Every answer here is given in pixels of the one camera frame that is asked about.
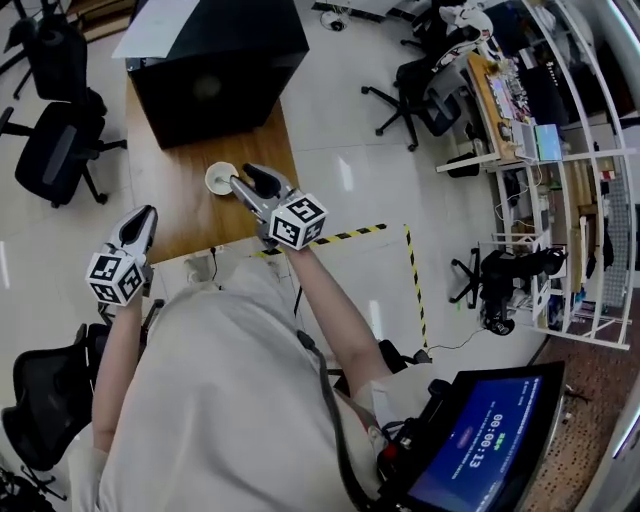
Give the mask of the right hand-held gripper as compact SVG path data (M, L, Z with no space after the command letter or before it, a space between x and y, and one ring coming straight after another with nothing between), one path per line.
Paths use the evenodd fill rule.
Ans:
M232 176L231 191L260 220L257 234L266 246L301 250L321 236L328 210L318 199L292 190L288 178L270 167L245 163L243 171L253 184Z

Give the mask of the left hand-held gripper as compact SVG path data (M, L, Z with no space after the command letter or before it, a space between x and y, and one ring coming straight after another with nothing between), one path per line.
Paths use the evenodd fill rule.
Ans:
M101 304L126 306L141 292L149 295L153 269L147 253L153 245L158 214L144 205L127 213L101 250L92 255L85 282Z

